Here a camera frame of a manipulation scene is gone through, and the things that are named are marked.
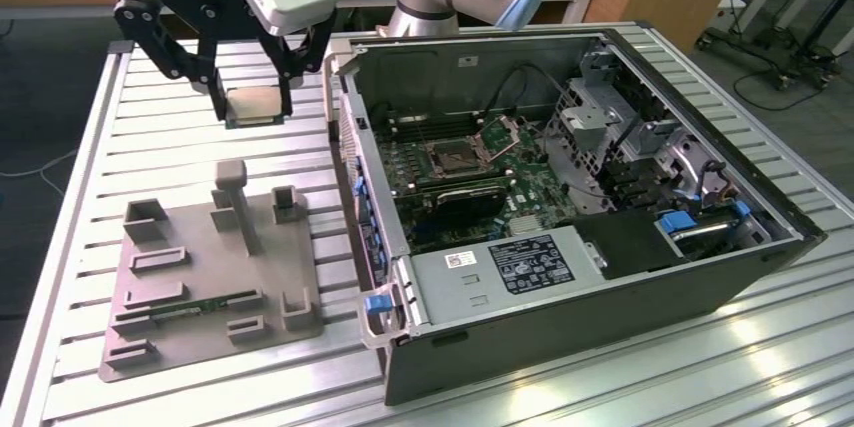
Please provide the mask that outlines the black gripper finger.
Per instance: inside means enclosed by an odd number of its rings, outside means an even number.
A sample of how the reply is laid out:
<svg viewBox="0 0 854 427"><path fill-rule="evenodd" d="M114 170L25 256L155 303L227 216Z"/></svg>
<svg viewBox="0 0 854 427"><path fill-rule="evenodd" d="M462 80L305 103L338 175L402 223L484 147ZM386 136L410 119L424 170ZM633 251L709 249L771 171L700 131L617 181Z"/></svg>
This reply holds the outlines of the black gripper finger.
<svg viewBox="0 0 854 427"><path fill-rule="evenodd" d="M338 12L334 11L325 21L306 29L302 44L295 50L289 47L283 37L270 34L263 26L257 28L257 38L279 76L281 117L293 115L290 82L301 78L306 72L317 73L321 70L337 14Z"/></svg>
<svg viewBox="0 0 854 427"><path fill-rule="evenodd" d="M191 87L209 95L219 121L227 116L227 95L215 66L218 40L202 34L197 53L177 42L162 20L162 0L118 0L114 18L127 40L134 41L170 79L186 77Z"/></svg>

